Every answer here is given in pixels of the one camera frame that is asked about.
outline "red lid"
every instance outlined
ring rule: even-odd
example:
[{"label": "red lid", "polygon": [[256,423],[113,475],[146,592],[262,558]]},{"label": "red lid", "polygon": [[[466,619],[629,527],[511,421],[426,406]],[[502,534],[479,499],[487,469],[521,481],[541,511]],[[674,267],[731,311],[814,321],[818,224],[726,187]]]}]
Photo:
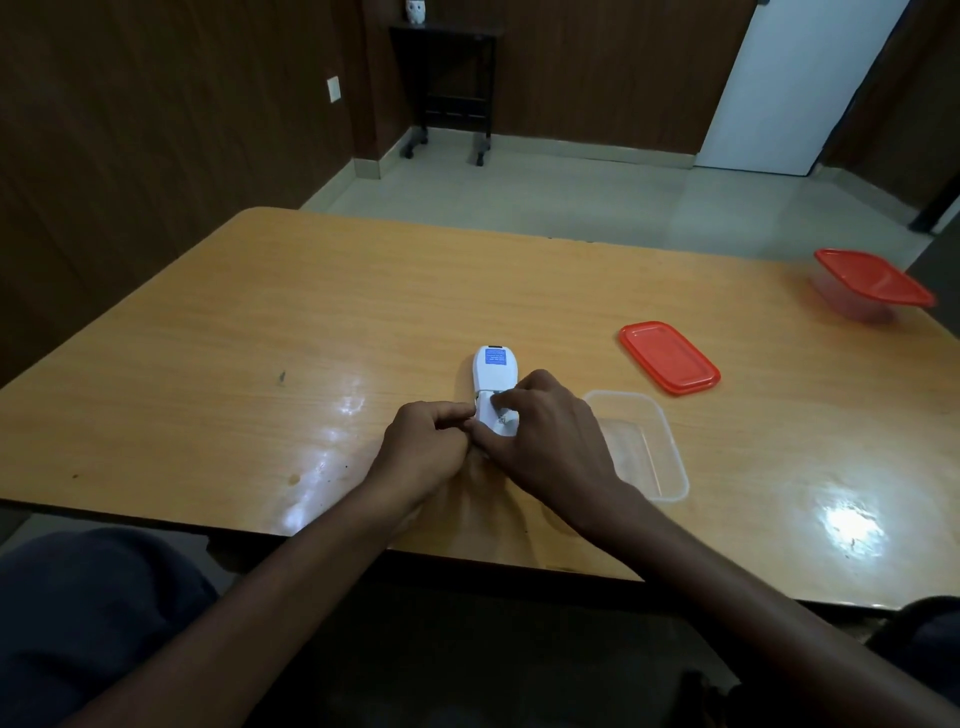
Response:
[{"label": "red lid", "polygon": [[620,343],[672,395],[700,392],[720,381],[720,370],[679,331],[661,321],[622,328]]},{"label": "red lid", "polygon": [[932,293],[879,255],[835,248],[822,248],[814,255],[841,283],[865,298],[924,308],[937,303]]}]

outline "clear plastic container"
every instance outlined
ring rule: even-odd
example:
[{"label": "clear plastic container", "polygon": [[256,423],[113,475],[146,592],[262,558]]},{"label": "clear plastic container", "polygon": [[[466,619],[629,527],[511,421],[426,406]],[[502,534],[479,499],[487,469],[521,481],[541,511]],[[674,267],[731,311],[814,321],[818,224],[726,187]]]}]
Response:
[{"label": "clear plastic container", "polygon": [[863,324],[884,324],[899,306],[929,308],[933,294],[879,255],[822,248],[810,282],[830,308]]},{"label": "clear plastic container", "polygon": [[650,500],[682,500],[690,492],[684,461],[663,410],[636,392],[594,390],[584,397],[603,430],[616,474]]}]

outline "hand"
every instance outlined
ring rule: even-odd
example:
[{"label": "hand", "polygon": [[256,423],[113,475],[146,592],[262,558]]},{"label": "hand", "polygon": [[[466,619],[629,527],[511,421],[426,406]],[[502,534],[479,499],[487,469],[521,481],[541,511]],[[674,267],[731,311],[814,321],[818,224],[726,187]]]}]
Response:
[{"label": "hand", "polygon": [[578,531],[599,508],[615,508],[626,486],[616,475],[607,442],[589,405],[549,372],[537,370],[514,389],[494,395],[493,406],[520,415],[516,437],[501,437],[476,420],[473,442],[520,488]]},{"label": "hand", "polygon": [[404,404],[383,435],[368,480],[389,481],[409,512],[464,464],[469,437],[461,429],[473,416],[471,403],[415,401]]}]

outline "white door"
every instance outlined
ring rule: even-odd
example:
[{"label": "white door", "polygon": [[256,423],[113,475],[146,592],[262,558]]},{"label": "white door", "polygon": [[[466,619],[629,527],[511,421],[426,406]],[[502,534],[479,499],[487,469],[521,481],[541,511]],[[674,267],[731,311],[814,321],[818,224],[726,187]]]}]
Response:
[{"label": "white door", "polygon": [[758,5],[697,165],[807,174],[908,1]]}]

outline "white device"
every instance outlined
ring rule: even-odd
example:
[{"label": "white device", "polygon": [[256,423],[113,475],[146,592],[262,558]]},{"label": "white device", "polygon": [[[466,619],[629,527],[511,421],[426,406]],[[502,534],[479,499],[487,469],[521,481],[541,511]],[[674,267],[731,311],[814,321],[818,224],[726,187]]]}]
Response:
[{"label": "white device", "polygon": [[477,420],[504,437],[516,436],[520,416],[512,409],[497,409],[490,397],[516,387],[516,379],[516,357],[506,347],[480,347],[473,357]]}]

